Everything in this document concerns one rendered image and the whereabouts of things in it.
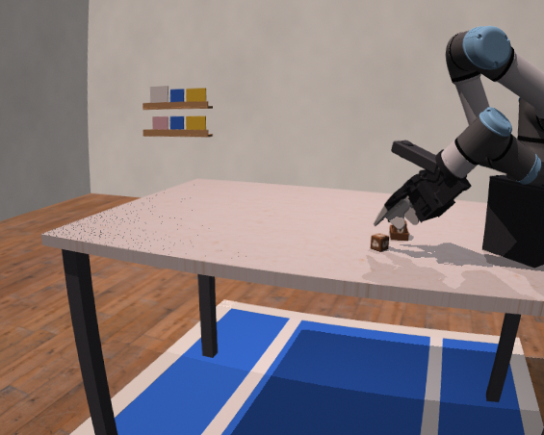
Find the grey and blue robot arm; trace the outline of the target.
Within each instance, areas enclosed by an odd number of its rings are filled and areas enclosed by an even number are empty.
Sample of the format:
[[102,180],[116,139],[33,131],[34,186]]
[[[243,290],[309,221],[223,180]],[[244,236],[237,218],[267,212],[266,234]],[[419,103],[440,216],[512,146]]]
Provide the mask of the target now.
[[[544,184],[544,72],[494,26],[458,33],[449,42],[447,67],[469,126],[441,153],[445,166],[459,178],[479,165],[523,185]],[[489,106],[481,74],[519,96],[517,139],[505,115]],[[436,155],[410,141],[394,141],[391,151],[433,174],[438,168]]]

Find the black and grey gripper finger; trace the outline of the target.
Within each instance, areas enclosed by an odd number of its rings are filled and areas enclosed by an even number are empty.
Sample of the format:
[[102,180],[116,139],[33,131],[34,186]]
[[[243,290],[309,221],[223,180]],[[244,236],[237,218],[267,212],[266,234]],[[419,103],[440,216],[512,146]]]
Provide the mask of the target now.
[[[405,183],[401,188],[394,192],[385,202],[384,206],[378,213],[374,226],[377,226],[385,218],[387,218],[397,229],[402,230],[405,226],[404,214],[410,208],[410,202],[405,199],[407,190],[413,186],[413,183]],[[399,207],[398,207],[399,206]]]
[[[408,196],[406,197],[406,199],[408,200]],[[408,200],[409,201],[409,200]],[[410,201],[409,201],[410,202]],[[413,225],[417,225],[419,223],[419,220],[418,218],[416,217],[415,215],[415,210],[413,209],[412,207],[413,205],[411,204],[410,202],[410,208],[409,210],[404,214],[404,217],[410,221]]]

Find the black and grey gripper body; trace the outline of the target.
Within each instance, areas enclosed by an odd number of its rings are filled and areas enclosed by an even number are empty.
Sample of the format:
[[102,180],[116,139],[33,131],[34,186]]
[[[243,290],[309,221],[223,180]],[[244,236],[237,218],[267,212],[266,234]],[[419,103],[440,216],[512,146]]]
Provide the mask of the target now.
[[420,222],[442,216],[454,205],[456,197],[471,188],[467,175],[460,179],[445,166],[441,157],[444,150],[442,149],[435,157],[438,165],[435,174],[423,169],[405,182],[413,182],[413,186],[407,190],[407,195],[413,209],[417,211],[415,215]]

